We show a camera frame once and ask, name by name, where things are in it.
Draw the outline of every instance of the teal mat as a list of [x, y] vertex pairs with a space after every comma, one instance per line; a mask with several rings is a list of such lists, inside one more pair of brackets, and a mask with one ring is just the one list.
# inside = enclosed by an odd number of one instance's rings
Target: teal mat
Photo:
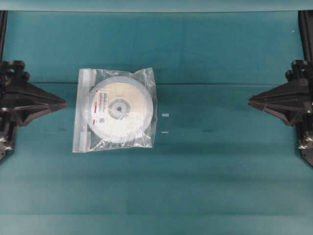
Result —
[[[31, 81], [68, 107], [18, 130], [0, 164], [0, 234], [312, 234], [313, 170], [294, 130], [246, 104], [285, 82], [291, 60], [303, 57], [296, 12], [9, 19], [5, 59], [25, 60]], [[121, 37], [104, 37], [112, 34], [105, 29]], [[71, 153], [75, 82], [88, 65], [155, 67], [153, 149]]]
[[17, 58], [40, 82], [77, 82], [86, 67], [153, 67], [158, 84], [281, 84], [303, 55], [297, 12], [10, 12], [4, 59]]

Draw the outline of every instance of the metal rod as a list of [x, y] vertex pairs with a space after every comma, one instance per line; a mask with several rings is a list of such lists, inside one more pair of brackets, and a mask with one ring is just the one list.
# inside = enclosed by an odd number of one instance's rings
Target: metal rod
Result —
[[2, 62], [6, 21], [8, 18], [8, 11], [0, 11], [0, 63]]
[[304, 59], [313, 60], [313, 10], [298, 12]]

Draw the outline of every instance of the teal backdrop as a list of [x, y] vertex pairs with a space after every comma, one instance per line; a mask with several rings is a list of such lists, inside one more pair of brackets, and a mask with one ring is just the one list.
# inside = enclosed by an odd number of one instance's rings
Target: teal backdrop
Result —
[[[313, 169], [295, 132], [247, 105], [302, 58], [297, 11], [9, 12], [4, 59], [68, 107], [18, 129], [0, 234], [311, 235]], [[86, 67], [154, 68], [153, 149], [71, 152]]]
[[3, 10], [63, 12], [255, 12], [307, 10], [311, 0], [0, 0]]

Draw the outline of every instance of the clear plastic bag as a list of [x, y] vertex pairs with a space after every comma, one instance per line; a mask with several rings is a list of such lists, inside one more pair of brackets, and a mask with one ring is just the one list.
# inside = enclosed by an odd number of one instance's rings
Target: clear plastic bag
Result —
[[152, 148], [156, 124], [152, 68], [79, 70], [73, 152]]

